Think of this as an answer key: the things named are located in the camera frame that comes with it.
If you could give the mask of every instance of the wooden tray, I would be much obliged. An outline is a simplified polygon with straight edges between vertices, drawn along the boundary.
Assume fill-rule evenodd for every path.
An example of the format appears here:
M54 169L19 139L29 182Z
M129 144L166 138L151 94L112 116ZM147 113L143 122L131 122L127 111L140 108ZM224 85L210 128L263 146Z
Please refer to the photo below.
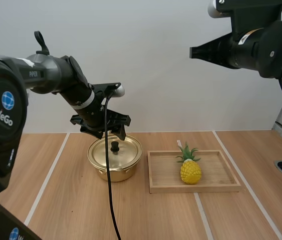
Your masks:
M201 150L194 153L201 158L197 163L202 170L202 178L197 184L182 181L181 162L176 156L180 151L148 151L150 193L212 193L239 192L241 185L218 150Z

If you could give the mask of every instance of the wooden table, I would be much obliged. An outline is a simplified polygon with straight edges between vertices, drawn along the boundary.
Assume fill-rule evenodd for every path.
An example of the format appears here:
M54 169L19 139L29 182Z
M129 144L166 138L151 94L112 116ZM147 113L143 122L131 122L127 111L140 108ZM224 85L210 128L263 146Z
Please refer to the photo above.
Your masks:
M215 240L279 239L229 159L243 190L199 193L204 211L192 193L149 194L148 150L177 150L180 140L200 150L223 151L213 132L131 135L143 147L137 172L127 181L112 184L114 211L123 240L212 239L205 231L201 213ZM282 160L282 139L274 131L217 135L282 234L282 173L272 163ZM24 221L29 213L64 138L65 134L27 134L22 138L11 184L0 194L0 203L20 220ZM93 141L87 134L70 134L29 223L41 238L116 239L107 183L87 160L87 149Z

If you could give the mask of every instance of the pineapple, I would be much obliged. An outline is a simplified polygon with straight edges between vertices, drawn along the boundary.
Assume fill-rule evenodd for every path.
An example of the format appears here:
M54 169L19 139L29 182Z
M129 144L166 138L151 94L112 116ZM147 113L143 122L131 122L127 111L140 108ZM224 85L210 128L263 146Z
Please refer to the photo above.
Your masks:
M196 163L198 160L200 160L200 158L195 159L193 156L193 153L197 151L197 148L193 148L190 151L187 143L185 143L184 149L180 146L179 148L183 153L183 156L177 156L177 158L182 159L182 161L179 161L178 163L183 163L181 166L181 178L186 184L197 184L202 176L201 168Z

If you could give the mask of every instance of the pot handle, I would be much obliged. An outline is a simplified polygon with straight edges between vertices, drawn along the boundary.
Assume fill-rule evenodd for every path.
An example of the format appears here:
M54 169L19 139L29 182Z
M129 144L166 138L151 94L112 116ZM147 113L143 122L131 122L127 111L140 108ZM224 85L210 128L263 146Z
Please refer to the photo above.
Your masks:
M128 169L128 170L124 170L123 168L121 168L121 167L118 167L118 168L111 168L110 169L110 172L123 172L123 173L127 173L128 171L130 171L130 169ZM102 174L102 175L105 175L106 174L106 169L105 170L103 170L103 171L101 171L101 170L99 170L99 172Z

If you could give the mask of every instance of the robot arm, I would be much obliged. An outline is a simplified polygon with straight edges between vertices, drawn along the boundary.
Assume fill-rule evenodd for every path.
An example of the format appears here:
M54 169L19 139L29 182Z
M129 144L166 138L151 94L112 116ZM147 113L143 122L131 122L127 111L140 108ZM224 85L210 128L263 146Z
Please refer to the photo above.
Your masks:
M232 33L190 49L190 58L251 69L282 86L282 0L213 0L209 14L231 17Z
M0 56L0 191L8 185L25 124L26 89L61 94L77 113L70 121L99 139L104 132L103 99L124 95L119 82L91 85L72 56L50 56L42 35L35 32L35 37L42 46L36 54L26 59ZM128 115L107 111L107 129L122 140L130 122Z

